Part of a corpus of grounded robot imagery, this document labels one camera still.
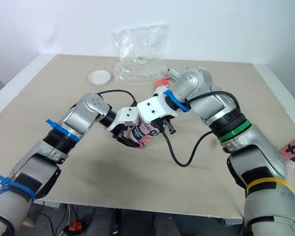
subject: white wall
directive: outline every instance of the white wall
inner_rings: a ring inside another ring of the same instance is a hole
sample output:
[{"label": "white wall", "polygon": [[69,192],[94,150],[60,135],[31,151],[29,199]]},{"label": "white wall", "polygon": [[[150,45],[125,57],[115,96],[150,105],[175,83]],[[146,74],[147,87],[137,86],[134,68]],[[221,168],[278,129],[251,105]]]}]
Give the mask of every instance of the white wall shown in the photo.
[{"label": "white wall", "polygon": [[116,56],[111,32],[155,23],[169,59],[269,63],[295,92],[295,0],[0,0],[0,79],[38,53]]}]

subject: table edge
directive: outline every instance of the table edge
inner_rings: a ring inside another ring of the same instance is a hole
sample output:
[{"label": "table edge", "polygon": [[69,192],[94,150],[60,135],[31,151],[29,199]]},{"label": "table edge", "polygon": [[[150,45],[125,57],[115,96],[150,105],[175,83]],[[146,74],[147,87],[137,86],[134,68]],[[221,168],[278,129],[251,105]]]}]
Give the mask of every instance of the table edge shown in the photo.
[{"label": "table edge", "polygon": [[265,83],[269,86],[284,110],[295,124],[295,98],[276,77],[267,64],[253,64]]},{"label": "table edge", "polygon": [[40,54],[0,90],[0,112],[56,56]]}]

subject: blue ring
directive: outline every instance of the blue ring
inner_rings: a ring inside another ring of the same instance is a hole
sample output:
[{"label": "blue ring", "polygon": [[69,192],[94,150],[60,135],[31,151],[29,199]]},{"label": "blue ring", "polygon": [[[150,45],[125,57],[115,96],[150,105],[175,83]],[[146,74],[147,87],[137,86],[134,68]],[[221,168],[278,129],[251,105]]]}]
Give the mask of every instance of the blue ring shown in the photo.
[{"label": "blue ring", "polygon": [[21,190],[23,190],[24,192],[28,193],[31,196],[31,201],[34,202],[36,196],[35,196],[35,192],[33,190],[31,190],[30,188],[20,184],[20,183],[16,183],[13,182],[9,177],[3,177],[0,175],[0,184],[4,187],[5,185],[10,185],[16,188],[19,188]]},{"label": "blue ring", "polygon": [[179,108],[181,108],[184,112],[189,112],[189,111],[190,111],[189,108],[187,108],[186,106],[184,106],[181,102],[179,102],[179,101],[175,98],[175,96],[173,95],[172,91],[167,90],[167,91],[163,92],[163,94],[169,96],[169,98],[170,98],[170,99],[171,99],[171,100],[172,100],[177,106],[179,106]]},{"label": "blue ring", "polygon": [[65,128],[58,125],[56,122],[53,122],[52,120],[48,119],[46,120],[48,124],[50,124],[51,127],[55,128],[56,130],[60,131],[62,134],[68,136],[70,139],[76,141],[77,143],[80,141],[80,139],[75,136],[74,134],[71,134],[69,131],[67,131]]}]

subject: tabletop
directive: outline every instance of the tabletop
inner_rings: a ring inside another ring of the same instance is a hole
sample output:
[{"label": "tabletop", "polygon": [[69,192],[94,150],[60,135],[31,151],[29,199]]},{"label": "tabletop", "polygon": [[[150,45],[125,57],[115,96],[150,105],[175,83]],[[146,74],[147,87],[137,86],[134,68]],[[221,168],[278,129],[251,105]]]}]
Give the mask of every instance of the tabletop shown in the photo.
[{"label": "tabletop", "polygon": [[[17,161],[50,130],[45,120],[59,120],[86,92],[125,89],[137,101],[152,96],[152,82],[95,86],[88,75],[112,73],[117,58],[55,56],[0,113],[0,174],[8,176]],[[234,94],[246,117],[280,148],[295,137],[295,125],[248,63],[168,60],[167,65],[206,68],[215,85]],[[103,94],[116,112],[132,102],[127,94]],[[172,120],[177,133],[169,136],[176,156],[186,162],[198,138],[209,131],[188,112]],[[192,164],[179,167],[160,135],[138,150],[118,143],[96,123],[60,166],[61,175],[47,201],[142,209],[214,217],[241,218],[244,190],[235,184],[226,165],[228,155],[213,135],[198,147]],[[295,170],[289,173],[295,191]]]}]

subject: black cable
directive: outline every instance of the black cable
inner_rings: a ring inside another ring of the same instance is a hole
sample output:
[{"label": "black cable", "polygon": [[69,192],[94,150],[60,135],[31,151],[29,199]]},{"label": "black cable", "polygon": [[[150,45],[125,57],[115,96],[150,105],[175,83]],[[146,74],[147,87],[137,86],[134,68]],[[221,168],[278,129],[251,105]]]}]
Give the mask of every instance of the black cable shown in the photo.
[{"label": "black cable", "polygon": [[73,212],[74,212],[74,214],[75,214],[75,217],[77,218],[77,221],[79,221],[78,214],[77,214],[77,212],[75,211],[73,205],[71,205],[71,207],[72,207],[72,210],[73,210]]},{"label": "black cable", "polygon": [[97,94],[98,95],[101,95],[101,94],[104,94],[104,93],[109,93],[109,92],[125,92],[125,93],[128,93],[132,99],[133,99],[133,106],[136,106],[137,105],[137,101],[135,99],[135,97],[132,95],[132,93],[130,93],[129,91],[127,90],[122,90],[122,89],[113,89],[113,90],[107,90],[107,91],[102,91],[102,92],[98,92]]},{"label": "black cable", "polygon": [[35,213],[39,213],[39,212],[41,212],[42,211],[42,209],[44,208],[44,206],[45,206],[45,201],[43,202],[43,205],[42,205],[42,207],[38,210],[38,211],[35,211],[35,210],[33,210],[33,212],[29,212],[28,214],[35,214]]},{"label": "black cable", "polygon": [[42,207],[36,212],[36,213],[39,213],[39,212],[41,212],[41,210],[44,208],[44,206],[45,206],[45,201],[43,202],[43,205],[42,205]]},{"label": "black cable", "polygon": [[67,206],[65,206],[65,211],[64,211],[64,215],[63,215],[63,218],[62,220],[60,221],[60,223],[58,224],[58,226],[56,227],[56,231],[55,231],[55,234],[58,235],[58,229],[59,227],[62,225],[64,219],[65,219],[65,215],[67,214]]},{"label": "black cable", "polygon": [[234,101],[234,103],[236,104],[238,110],[240,111],[240,106],[239,106],[239,103],[238,103],[237,99],[235,98],[235,96],[232,95],[231,93],[225,92],[225,91],[207,92],[207,93],[201,94],[199,96],[196,96],[194,98],[191,98],[190,100],[187,100],[187,103],[190,104],[190,102],[196,101],[198,99],[201,99],[201,98],[204,98],[204,97],[209,97],[209,96],[212,96],[212,95],[217,95],[217,94],[223,94],[223,95],[226,95],[226,96],[230,97]]},{"label": "black cable", "polygon": [[241,224],[241,227],[240,227],[240,229],[239,229],[239,232],[238,232],[237,236],[240,236],[240,233],[243,231],[244,226],[245,226],[245,222],[244,222],[244,218],[243,218],[243,219],[242,219],[242,224]]},{"label": "black cable", "polygon": [[28,216],[31,217],[31,216],[34,216],[34,215],[37,215],[37,214],[40,214],[40,215],[44,215],[48,220],[49,220],[49,223],[50,223],[50,227],[51,227],[51,232],[53,234],[53,236],[55,236],[55,231],[54,231],[54,225],[50,219],[50,217],[44,213],[41,213],[41,212],[36,212],[36,213],[31,213],[29,214]]},{"label": "black cable", "polygon": [[169,141],[167,135],[165,134],[164,131],[162,132],[162,134],[163,134],[163,136],[164,136],[164,138],[165,138],[165,140],[166,140],[166,142],[167,142],[167,145],[168,145],[169,151],[171,152],[171,155],[172,155],[172,157],[173,157],[173,160],[174,160],[179,166],[181,166],[181,167],[187,167],[187,166],[190,165],[190,163],[191,163],[191,161],[192,161],[192,159],[193,159],[193,156],[194,156],[194,154],[196,153],[196,150],[197,150],[197,147],[198,147],[199,143],[202,141],[202,139],[203,139],[204,137],[206,137],[207,135],[209,135],[209,134],[211,134],[211,133],[213,133],[213,132],[212,132],[212,131],[209,131],[209,132],[205,133],[204,135],[202,135],[202,136],[198,139],[198,141],[197,141],[195,147],[194,147],[193,150],[192,150],[191,156],[190,156],[189,160],[187,161],[187,163],[186,163],[186,164],[181,164],[181,163],[177,160],[177,158],[176,158],[176,156],[175,156],[175,154],[174,154],[173,147],[172,147],[171,142]]},{"label": "black cable", "polygon": [[91,217],[90,217],[90,219],[88,221],[87,227],[89,226],[89,224],[90,224],[90,222],[91,222],[91,220],[92,220],[92,218],[94,216],[95,211],[96,211],[96,207],[94,207],[93,213],[92,213],[92,215],[91,215]]}]

